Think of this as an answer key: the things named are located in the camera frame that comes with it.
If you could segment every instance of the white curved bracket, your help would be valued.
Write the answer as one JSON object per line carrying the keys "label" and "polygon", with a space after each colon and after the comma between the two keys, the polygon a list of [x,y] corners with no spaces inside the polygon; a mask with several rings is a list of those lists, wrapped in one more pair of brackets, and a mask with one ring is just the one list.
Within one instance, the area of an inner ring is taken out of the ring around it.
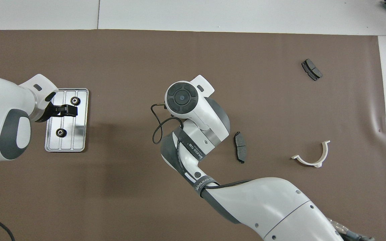
{"label": "white curved bracket", "polygon": [[307,163],[305,162],[299,155],[292,156],[291,159],[297,159],[299,162],[308,165],[308,166],[315,166],[316,168],[319,168],[323,165],[323,161],[326,159],[328,154],[328,143],[330,141],[323,142],[323,154],[321,155],[320,159],[314,163]]}

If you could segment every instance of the round button pad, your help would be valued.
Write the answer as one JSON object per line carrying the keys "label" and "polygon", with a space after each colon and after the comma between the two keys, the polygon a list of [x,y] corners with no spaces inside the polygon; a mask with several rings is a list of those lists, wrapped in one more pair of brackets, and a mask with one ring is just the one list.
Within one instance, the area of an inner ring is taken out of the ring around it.
{"label": "round button pad", "polygon": [[176,83],[168,90],[167,104],[175,113],[189,113],[196,107],[197,101],[198,93],[196,88],[189,83]]}

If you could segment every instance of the brown mat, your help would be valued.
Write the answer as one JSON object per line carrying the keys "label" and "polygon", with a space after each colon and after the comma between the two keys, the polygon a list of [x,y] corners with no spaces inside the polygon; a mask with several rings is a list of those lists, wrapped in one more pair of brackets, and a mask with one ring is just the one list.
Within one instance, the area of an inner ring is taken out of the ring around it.
{"label": "brown mat", "polygon": [[[323,73],[312,81],[310,58]],[[386,241],[386,123],[375,36],[133,30],[0,31],[0,78],[90,90],[87,149],[0,162],[0,221],[17,240],[261,240],[198,197],[151,142],[150,105],[202,74],[231,133],[200,164],[220,183],[281,177],[329,218]],[[169,116],[158,110],[159,116]],[[165,126],[169,133],[176,123]],[[241,131],[248,158],[236,160]],[[322,168],[317,160],[331,140]],[[0,229],[0,240],[8,236]]]}

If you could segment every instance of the metal tray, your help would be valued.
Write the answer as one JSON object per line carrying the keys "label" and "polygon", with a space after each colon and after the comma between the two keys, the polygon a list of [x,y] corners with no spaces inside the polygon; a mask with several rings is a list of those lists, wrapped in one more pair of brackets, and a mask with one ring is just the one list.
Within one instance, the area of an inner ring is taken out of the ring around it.
{"label": "metal tray", "polygon": [[[87,109],[89,106],[89,90],[84,88],[59,89],[52,99],[53,105],[72,105],[71,98],[78,97],[80,104],[77,105],[78,115],[76,117],[51,117],[47,121],[46,143],[44,148],[50,152],[80,152],[85,148]],[[58,137],[56,130],[66,130],[65,137]]]}

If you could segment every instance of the robotic arm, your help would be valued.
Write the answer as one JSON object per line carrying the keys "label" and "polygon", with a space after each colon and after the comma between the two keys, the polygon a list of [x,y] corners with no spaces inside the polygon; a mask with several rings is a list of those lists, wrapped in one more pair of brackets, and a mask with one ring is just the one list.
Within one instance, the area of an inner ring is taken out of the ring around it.
{"label": "robotic arm", "polygon": [[230,133],[227,114],[209,97],[213,92],[201,75],[167,90],[168,111],[187,120],[162,139],[166,163],[223,217],[247,225],[265,241],[342,241],[317,206],[287,180],[265,177],[219,185],[198,167]]}
{"label": "robotic arm", "polygon": [[50,102],[58,88],[43,75],[16,85],[0,78],[0,161],[13,160],[27,148],[31,122],[51,116],[76,116],[77,108]]}

